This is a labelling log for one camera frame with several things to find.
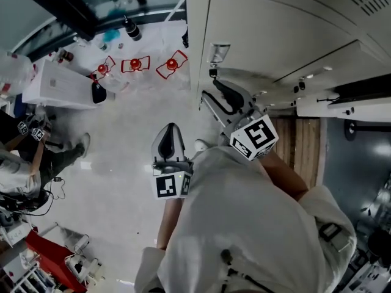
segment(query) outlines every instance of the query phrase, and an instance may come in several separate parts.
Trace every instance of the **white cabinet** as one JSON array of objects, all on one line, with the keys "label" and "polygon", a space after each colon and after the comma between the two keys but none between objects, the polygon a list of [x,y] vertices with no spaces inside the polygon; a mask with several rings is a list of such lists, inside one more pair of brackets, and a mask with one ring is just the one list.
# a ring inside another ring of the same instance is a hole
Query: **white cabinet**
[{"label": "white cabinet", "polygon": [[202,74],[211,43],[231,44],[221,67],[277,80],[353,41],[340,28],[272,0],[210,0]]},{"label": "white cabinet", "polygon": [[317,102],[326,98],[334,99],[338,98],[338,95],[330,91],[323,91],[297,100],[298,116],[391,122],[391,98],[376,99],[372,101],[372,104],[344,103],[331,105],[332,102],[330,101]]},{"label": "white cabinet", "polygon": [[[272,90],[259,96],[258,101],[285,108],[298,98],[389,73],[391,66],[381,62],[370,49],[356,40],[273,83]],[[301,79],[304,79],[305,90],[295,93],[294,87]]]},{"label": "white cabinet", "polygon": [[22,95],[24,103],[44,104],[69,109],[94,109],[92,80],[67,68],[42,59],[37,75]]},{"label": "white cabinet", "polygon": [[[251,94],[267,92],[258,100],[273,108],[391,73],[385,45],[363,24],[370,18],[387,32],[389,25],[380,20],[384,16],[391,16],[391,8],[367,15],[351,0],[188,0],[194,96],[199,98],[202,90],[216,93],[208,75],[211,43],[231,44],[219,75]],[[306,90],[295,93],[299,79],[311,74]]]}]

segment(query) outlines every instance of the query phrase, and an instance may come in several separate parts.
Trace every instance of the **bottle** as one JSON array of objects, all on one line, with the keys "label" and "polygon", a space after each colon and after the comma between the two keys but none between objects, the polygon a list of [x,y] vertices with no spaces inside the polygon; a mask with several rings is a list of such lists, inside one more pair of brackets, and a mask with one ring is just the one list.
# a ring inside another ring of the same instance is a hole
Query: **bottle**
[{"label": "bottle", "polygon": [[28,57],[0,49],[0,94],[22,93],[34,76],[35,69]]},{"label": "bottle", "polygon": [[53,61],[61,64],[64,60],[67,62],[71,62],[73,60],[73,53],[63,49],[57,48],[56,55],[53,57]]},{"label": "bottle", "polygon": [[131,37],[134,41],[138,41],[141,39],[142,35],[138,26],[132,21],[130,18],[127,18],[126,15],[123,16],[125,18],[124,27],[126,33]]},{"label": "bottle", "polygon": [[110,45],[106,42],[103,42],[101,39],[94,39],[93,41],[95,45],[100,48],[103,52],[109,52],[110,51]]},{"label": "bottle", "polygon": [[85,48],[86,46],[89,46],[91,42],[88,42],[80,37],[74,36],[73,41],[76,42],[79,46]]}]

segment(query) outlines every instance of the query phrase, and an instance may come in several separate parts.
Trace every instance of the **person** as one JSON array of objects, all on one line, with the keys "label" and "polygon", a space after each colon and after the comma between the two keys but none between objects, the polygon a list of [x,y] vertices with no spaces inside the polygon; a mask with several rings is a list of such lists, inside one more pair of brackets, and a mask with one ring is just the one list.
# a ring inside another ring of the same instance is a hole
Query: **person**
[{"label": "person", "polygon": [[[72,150],[53,153],[45,148],[45,142],[50,137],[49,131],[45,131],[45,135],[39,142],[35,140],[26,142],[26,139],[31,136],[20,134],[15,127],[17,123],[18,120],[4,121],[3,128],[6,133],[0,134],[0,196],[2,196],[0,201],[8,199],[3,203],[8,205],[9,199],[19,203],[25,201],[26,209],[29,209],[28,205],[36,209],[45,204],[48,199],[48,195],[44,194],[43,190],[46,184],[65,167],[73,164],[77,158],[86,156],[90,135],[84,134]],[[31,157],[31,160],[11,153],[13,150],[25,153],[25,156]]]},{"label": "person", "polygon": [[324,186],[308,189],[275,152],[248,162],[202,140],[186,199],[167,200],[135,292],[332,292],[356,235]]}]

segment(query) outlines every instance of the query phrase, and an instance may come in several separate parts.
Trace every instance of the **cable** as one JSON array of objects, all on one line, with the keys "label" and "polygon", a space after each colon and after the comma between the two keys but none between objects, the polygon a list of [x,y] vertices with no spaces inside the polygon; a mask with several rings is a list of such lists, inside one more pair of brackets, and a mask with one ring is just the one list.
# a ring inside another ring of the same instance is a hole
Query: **cable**
[{"label": "cable", "polygon": [[[82,253],[83,256],[86,257],[86,255],[84,254],[83,250],[87,247],[88,244],[89,244],[89,243],[87,243],[85,246],[83,246],[83,248],[80,248],[79,246],[75,245],[75,246],[73,247],[73,250],[75,251],[76,254],[79,254],[79,255],[80,255],[80,253]],[[78,247],[78,248],[79,248],[79,250],[80,250],[79,253],[76,251],[75,247]]]},{"label": "cable", "polygon": [[50,209],[51,209],[51,206],[53,205],[53,201],[54,201],[54,195],[53,195],[53,193],[51,193],[50,191],[47,191],[47,190],[45,190],[45,189],[44,189],[44,191],[45,191],[45,192],[48,192],[48,193],[49,193],[49,195],[51,195],[51,196],[52,196],[52,199],[51,199],[50,206],[49,206],[48,210],[47,210],[45,213],[43,213],[43,214],[38,214],[38,215],[36,215],[36,214],[30,214],[30,213],[25,213],[25,212],[15,212],[15,211],[12,211],[12,213],[14,213],[14,214],[18,214],[18,215],[28,215],[28,216],[34,216],[34,217],[40,217],[40,216],[44,216],[44,215],[46,215],[47,213],[49,213],[49,211],[50,211]]},{"label": "cable", "polygon": [[64,195],[64,197],[63,198],[61,198],[59,195],[57,196],[57,198],[54,198],[55,200],[64,200],[65,199],[65,191],[64,191],[64,185],[65,185],[65,180],[64,179],[61,179],[61,182],[64,182],[62,185],[61,185],[61,190],[62,190],[62,193],[63,193],[63,195]]}]

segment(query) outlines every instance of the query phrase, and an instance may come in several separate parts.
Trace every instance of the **gray wall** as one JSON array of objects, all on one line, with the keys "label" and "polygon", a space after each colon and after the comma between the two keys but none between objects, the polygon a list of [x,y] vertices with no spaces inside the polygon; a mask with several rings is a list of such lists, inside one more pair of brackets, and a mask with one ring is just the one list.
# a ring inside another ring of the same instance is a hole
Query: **gray wall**
[{"label": "gray wall", "polygon": [[[358,121],[357,124],[379,123]],[[367,212],[360,210],[373,205],[390,175],[391,132],[359,131],[353,141],[347,141],[343,127],[344,120],[327,119],[328,150],[323,183],[353,224],[362,219],[371,222]]]},{"label": "gray wall", "polygon": [[0,0],[0,48],[11,50],[52,17],[33,0]]}]

